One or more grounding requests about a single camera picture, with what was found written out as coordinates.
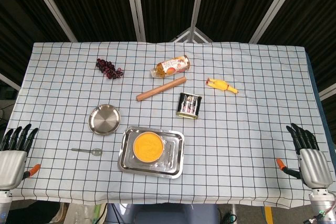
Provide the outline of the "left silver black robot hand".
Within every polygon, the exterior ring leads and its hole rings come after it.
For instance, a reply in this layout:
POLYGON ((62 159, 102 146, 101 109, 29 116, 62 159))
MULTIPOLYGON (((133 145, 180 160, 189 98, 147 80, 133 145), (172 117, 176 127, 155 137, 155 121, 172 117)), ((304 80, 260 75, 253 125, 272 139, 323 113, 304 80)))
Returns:
POLYGON ((31 126, 27 124, 10 129, 0 140, 0 191, 16 188, 22 180, 32 177, 40 169, 40 164, 36 164, 25 170, 29 151, 39 130, 31 130, 31 126))

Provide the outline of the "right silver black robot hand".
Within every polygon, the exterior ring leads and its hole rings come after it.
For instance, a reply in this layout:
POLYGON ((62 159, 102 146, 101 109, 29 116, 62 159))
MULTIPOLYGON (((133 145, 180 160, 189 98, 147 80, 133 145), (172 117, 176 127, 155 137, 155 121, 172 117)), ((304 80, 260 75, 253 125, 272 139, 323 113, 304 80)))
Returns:
POLYGON ((308 130, 291 123, 286 126, 291 134, 299 161, 299 170, 288 168, 281 159, 276 162, 281 171, 296 179, 311 189, 329 188, 333 183, 327 159, 320 151, 316 137, 308 130))

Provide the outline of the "small metal spoon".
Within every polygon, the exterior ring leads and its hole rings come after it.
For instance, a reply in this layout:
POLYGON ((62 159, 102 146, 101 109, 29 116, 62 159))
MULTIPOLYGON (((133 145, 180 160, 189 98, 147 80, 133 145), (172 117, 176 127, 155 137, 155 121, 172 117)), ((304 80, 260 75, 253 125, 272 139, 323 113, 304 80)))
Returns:
POLYGON ((99 149, 99 148, 94 148, 94 149, 91 149, 91 150, 80 149, 80 148, 72 148, 71 150, 75 151, 75 152, 89 153, 93 156, 101 156, 102 155, 102 149, 99 149))

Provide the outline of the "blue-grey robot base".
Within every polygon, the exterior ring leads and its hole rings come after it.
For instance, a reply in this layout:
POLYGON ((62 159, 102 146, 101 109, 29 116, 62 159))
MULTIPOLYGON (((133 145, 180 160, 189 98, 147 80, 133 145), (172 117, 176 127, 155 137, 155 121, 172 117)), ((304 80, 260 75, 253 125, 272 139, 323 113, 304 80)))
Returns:
POLYGON ((215 204, 109 204, 104 224, 219 224, 215 204))

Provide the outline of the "blue checkered tablecloth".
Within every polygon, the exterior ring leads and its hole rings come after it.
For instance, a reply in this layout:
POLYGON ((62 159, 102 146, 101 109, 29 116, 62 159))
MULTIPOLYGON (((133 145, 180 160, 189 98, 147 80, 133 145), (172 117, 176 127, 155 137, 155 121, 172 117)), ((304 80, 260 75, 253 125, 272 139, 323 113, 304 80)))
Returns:
POLYGON ((230 203, 291 208, 309 202, 309 188, 281 172, 298 159, 286 126, 312 132, 334 171, 336 153, 326 135, 323 110, 302 47, 236 42, 150 44, 143 42, 35 43, 8 128, 31 124, 39 131, 26 167, 39 172, 12 191, 13 198, 129 204, 230 203), (153 78, 158 63, 187 55, 188 70, 153 78), (124 75, 108 79, 97 58, 124 75), (186 77, 187 81, 142 101, 137 95, 186 77), (224 80, 238 90, 214 89, 224 80), (176 115, 180 93, 202 97, 198 119, 176 115), (89 129, 102 104, 116 107, 120 125, 110 135, 89 129), (168 179, 123 172, 118 156, 131 126, 181 132, 183 171, 168 179), (72 148, 102 149, 101 156, 72 148))

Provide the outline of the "bowl of yellow liquid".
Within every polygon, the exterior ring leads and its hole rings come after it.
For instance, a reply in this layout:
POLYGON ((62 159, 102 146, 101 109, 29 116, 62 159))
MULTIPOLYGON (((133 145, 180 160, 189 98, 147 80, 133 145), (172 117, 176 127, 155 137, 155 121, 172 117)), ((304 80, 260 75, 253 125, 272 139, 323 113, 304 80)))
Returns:
POLYGON ((157 161, 162 156, 163 151, 163 140, 154 132, 141 133, 133 143, 133 152, 136 158, 144 163, 157 161))

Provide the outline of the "rectangular steel tray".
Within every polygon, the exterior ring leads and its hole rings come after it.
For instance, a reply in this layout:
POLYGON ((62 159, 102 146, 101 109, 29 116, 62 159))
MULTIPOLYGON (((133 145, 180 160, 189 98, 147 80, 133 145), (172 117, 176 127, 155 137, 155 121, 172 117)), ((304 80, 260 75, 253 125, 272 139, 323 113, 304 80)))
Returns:
POLYGON ((184 135, 178 131, 131 126, 123 135, 119 152, 118 167, 123 172, 163 177, 178 178, 183 169, 184 135), (144 162, 134 152, 135 140, 143 133, 153 133, 162 140, 163 152, 152 162, 144 162))

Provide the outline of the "yellow strip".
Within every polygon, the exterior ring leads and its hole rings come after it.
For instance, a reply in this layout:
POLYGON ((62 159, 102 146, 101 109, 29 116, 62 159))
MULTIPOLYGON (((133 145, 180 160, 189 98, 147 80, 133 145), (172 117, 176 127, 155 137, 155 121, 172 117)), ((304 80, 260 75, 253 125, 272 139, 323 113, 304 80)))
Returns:
POLYGON ((271 207, 264 207, 264 215, 267 224, 274 224, 273 217, 272 217, 272 208, 271 207))

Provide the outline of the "round steel plate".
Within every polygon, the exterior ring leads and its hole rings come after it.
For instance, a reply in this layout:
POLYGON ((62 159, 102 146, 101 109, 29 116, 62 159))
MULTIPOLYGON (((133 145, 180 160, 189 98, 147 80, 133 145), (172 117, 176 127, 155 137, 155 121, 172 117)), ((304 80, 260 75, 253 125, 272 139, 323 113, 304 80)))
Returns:
POLYGON ((92 110, 89 115, 89 129, 98 135, 110 135, 120 125, 121 116, 119 110, 110 105, 102 104, 92 110))

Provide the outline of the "yellow rubber chicken toy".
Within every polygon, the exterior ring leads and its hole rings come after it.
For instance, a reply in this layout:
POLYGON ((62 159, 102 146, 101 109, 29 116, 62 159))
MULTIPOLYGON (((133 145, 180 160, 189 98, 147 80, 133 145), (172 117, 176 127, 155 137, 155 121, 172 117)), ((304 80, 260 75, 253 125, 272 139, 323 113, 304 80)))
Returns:
POLYGON ((238 90, 229 85, 226 81, 224 80, 217 80, 217 79, 210 79, 208 78, 206 80, 206 84, 214 89, 218 89, 221 91, 230 91, 234 94, 238 93, 238 90))

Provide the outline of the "dark red grape bunch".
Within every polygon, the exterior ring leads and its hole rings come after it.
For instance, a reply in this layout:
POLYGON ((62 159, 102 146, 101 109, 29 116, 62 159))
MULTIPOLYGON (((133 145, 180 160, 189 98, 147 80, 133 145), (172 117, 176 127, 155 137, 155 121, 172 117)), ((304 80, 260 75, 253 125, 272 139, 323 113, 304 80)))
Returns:
POLYGON ((121 68, 116 68, 111 61, 97 58, 96 67, 105 74, 108 79, 118 79, 124 75, 124 71, 121 68))

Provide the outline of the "black rectangular tin can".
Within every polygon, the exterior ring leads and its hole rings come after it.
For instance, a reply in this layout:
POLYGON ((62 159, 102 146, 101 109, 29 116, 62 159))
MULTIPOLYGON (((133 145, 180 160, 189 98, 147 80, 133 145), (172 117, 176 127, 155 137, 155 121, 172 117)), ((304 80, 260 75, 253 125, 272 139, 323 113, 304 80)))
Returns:
POLYGON ((201 101, 202 97, 199 95, 180 93, 176 115, 189 119, 198 119, 201 101))

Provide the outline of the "wooden rolling pin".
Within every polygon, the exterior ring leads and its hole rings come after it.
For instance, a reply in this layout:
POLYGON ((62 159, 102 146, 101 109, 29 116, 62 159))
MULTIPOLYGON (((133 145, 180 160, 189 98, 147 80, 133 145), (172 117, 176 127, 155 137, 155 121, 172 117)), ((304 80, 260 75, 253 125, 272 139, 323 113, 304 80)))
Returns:
POLYGON ((152 89, 152 90, 149 90, 149 91, 147 91, 145 93, 141 93, 141 94, 137 95, 136 96, 136 100, 137 101, 145 100, 145 99, 147 99, 149 97, 152 97, 152 96, 154 96, 154 95, 156 95, 158 93, 161 93, 161 92, 166 91, 168 89, 171 89, 171 88, 173 88, 175 86, 183 84, 186 81, 187 81, 186 77, 180 77, 180 78, 178 78, 178 79, 176 79, 174 81, 171 81, 171 82, 169 82, 167 84, 164 84, 164 85, 159 86, 159 87, 157 87, 155 89, 152 89))

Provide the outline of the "orange drink bottle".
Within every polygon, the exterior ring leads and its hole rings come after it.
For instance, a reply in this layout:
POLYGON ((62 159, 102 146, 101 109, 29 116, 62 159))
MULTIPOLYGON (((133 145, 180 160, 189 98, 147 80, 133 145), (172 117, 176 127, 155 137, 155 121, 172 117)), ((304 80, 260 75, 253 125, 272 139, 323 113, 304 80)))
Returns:
POLYGON ((165 78, 176 73, 184 72, 191 66, 191 62, 187 55, 175 57, 158 63, 151 69, 151 76, 153 78, 165 78))

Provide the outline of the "white metal frame post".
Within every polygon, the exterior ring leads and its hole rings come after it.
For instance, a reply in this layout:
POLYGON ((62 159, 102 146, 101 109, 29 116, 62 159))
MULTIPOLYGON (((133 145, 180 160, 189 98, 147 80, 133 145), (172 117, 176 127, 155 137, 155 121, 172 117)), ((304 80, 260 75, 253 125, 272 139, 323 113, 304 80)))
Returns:
POLYGON ((253 33, 249 43, 250 44, 257 44, 273 19, 276 17, 277 13, 282 8, 283 4, 286 0, 273 0, 271 5, 269 6, 268 10, 266 11, 264 17, 262 18, 260 24, 256 28, 255 32, 253 33))
POLYGON ((78 42, 54 0, 43 0, 70 42, 78 42))
POLYGON ((195 0, 194 1, 194 7, 193 7, 193 13, 192 13, 192 19, 191 19, 191 26, 190 26, 190 33, 189 33, 189 38, 188 42, 192 43, 194 40, 194 34, 196 30, 196 24, 197 24, 197 19, 200 11, 200 5, 201 5, 202 0, 195 0))
POLYGON ((129 0, 137 41, 146 42, 141 0, 129 0))

